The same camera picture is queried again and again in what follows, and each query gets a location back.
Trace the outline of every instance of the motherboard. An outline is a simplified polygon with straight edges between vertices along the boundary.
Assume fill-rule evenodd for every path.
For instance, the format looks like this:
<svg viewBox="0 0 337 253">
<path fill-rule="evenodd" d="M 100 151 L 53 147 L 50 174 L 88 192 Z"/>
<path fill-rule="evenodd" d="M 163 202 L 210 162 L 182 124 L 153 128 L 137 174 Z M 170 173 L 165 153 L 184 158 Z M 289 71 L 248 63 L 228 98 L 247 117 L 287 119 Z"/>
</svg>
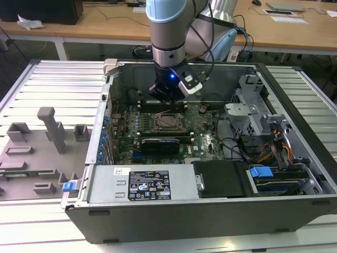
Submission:
<svg viewBox="0 0 337 253">
<path fill-rule="evenodd" d="M 212 110 L 207 103 L 181 103 L 174 108 L 112 104 L 113 164 L 179 164 L 225 159 L 216 135 L 222 110 Z"/>
</svg>

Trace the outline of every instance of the table leg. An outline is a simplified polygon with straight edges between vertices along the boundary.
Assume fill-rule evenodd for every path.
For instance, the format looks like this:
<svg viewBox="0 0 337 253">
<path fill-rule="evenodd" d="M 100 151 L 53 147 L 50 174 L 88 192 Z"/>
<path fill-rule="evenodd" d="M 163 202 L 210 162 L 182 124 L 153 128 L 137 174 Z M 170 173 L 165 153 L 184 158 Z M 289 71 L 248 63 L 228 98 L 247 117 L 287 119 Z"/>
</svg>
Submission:
<svg viewBox="0 0 337 253">
<path fill-rule="evenodd" d="M 55 47 L 56 47 L 58 57 L 60 58 L 60 60 L 61 61 L 68 61 L 69 56 L 68 56 L 68 53 L 65 50 L 64 42 L 62 40 L 57 40 L 57 41 L 54 41 L 54 43 L 55 43 Z"/>
<path fill-rule="evenodd" d="M 3 52 L 8 50 L 6 41 L 3 40 L 3 39 L 0 39 L 0 50 L 3 51 Z"/>
</svg>

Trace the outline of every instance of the slotted metal platform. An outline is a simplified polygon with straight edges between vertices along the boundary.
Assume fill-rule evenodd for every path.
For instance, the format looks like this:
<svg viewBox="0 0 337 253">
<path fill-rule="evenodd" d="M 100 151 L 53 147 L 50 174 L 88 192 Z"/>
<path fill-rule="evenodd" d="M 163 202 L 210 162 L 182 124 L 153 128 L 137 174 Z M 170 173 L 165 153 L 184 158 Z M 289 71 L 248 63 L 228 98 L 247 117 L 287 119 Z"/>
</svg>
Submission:
<svg viewBox="0 0 337 253">
<path fill-rule="evenodd" d="M 75 124 L 92 128 L 105 81 L 103 62 L 41 61 L 29 65 L 0 103 L 0 152 L 9 140 L 12 122 L 31 130 L 46 129 L 37 118 L 42 106 L 55 108 L 55 120 L 65 129 Z"/>
<path fill-rule="evenodd" d="M 337 158 L 335 106 L 303 72 L 291 67 L 268 68 Z M 80 122 L 92 126 L 99 94 L 105 83 L 102 69 L 103 62 L 41 61 L 29 65 L 0 103 L 0 151 L 7 143 L 6 131 L 13 121 L 26 121 L 31 129 L 45 129 L 43 122 L 36 117 L 40 106 L 55 107 L 55 117 L 63 122 L 64 128 L 72 129 Z M 282 113 L 276 102 L 272 101 L 272 104 Z M 294 233 L 91 245 L 61 209 L 60 201 L 21 201 L 19 205 L 17 201 L 0 202 L 0 252 L 337 251 L 337 215 L 319 217 Z"/>
<path fill-rule="evenodd" d="M 306 122 L 337 160 L 337 108 L 334 103 L 315 85 L 303 71 L 293 67 L 268 66 L 289 99 L 293 102 Z M 269 96 L 277 113 L 282 110 Z"/>
</svg>

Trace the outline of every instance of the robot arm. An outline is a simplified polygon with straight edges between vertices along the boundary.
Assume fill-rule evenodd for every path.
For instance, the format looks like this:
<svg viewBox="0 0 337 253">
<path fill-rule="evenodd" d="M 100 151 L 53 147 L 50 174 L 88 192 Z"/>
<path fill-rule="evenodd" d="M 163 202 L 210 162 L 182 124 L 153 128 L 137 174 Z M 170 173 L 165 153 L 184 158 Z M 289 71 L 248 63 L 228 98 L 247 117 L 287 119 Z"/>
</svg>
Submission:
<svg viewBox="0 0 337 253">
<path fill-rule="evenodd" d="M 147 0 L 156 81 L 149 93 L 162 102 L 176 102 L 202 88 L 207 77 L 187 64 L 185 40 L 193 18 L 208 0 Z"/>
<path fill-rule="evenodd" d="M 172 103 L 181 100 L 199 91 L 202 83 L 209 79 L 205 72 L 196 75 L 186 62 L 186 52 L 198 55 L 205 50 L 205 43 L 196 38 L 196 32 L 214 50 L 218 61 L 227 56 L 234 43 L 236 30 L 233 29 L 235 20 L 232 13 L 236 0 L 210 2 L 146 0 L 156 73 L 156 81 L 149 88 L 149 94 L 159 101 Z M 192 31 L 190 25 L 198 15 L 200 19 L 194 21 Z"/>
</svg>

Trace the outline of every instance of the floor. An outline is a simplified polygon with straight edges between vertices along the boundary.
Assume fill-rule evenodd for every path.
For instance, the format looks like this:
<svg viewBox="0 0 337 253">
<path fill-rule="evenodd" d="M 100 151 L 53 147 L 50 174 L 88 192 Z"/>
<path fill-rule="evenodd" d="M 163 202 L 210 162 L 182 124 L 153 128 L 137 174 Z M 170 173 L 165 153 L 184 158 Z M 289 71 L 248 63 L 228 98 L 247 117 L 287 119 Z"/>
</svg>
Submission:
<svg viewBox="0 0 337 253">
<path fill-rule="evenodd" d="M 29 60 L 58 60 L 56 48 L 51 42 L 15 41 L 15 43 Z M 66 43 L 66 49 L 73 61 L 102 61 L 104 58 L 133 59 L 132 48 L 133 46 L 129 45 L 104 45 L 105 56 L 101 57 L 97 44 Z M 238 58 L 238 62 L 244 61 L 245 57 L 246 52 Z M 328 56 L 303 55 L 301 59 L 297 59 L 296 55 L 291 55 L 285 64 L 281 64 L 280 59 L 281 55 L 277 53 L 266 55 L 263 52 L 255 52 L 250 62 L 262 62 L 266 65 L 300 66 L 320 88 L 324 86 L 337 68 L 335 56 L 330 57 L 332 59 L 330 61 Z M 27 62 L 13 43 L 9 45 L 7 52 L 0 52 L 0 99 L 11 88 L 26 65 Z M 333 83 L 328 82 L 324 92 L 330 97 L 335 87 Z"/>
</svg>

